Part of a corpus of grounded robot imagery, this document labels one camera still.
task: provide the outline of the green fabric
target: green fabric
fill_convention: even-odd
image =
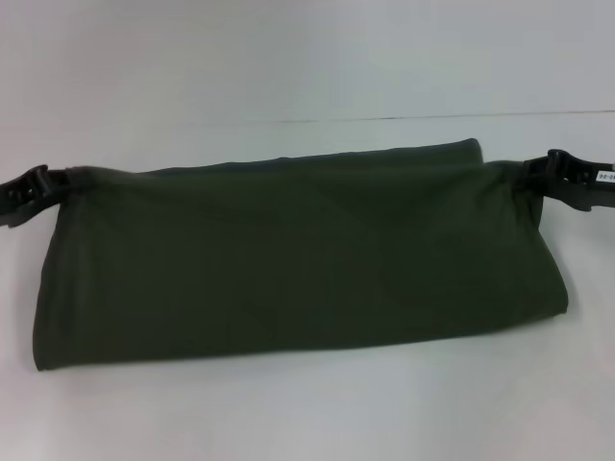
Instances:
[[[514,163],[455,144],[153,173],[73,171],[37,367],[359,348],[566,311]]]

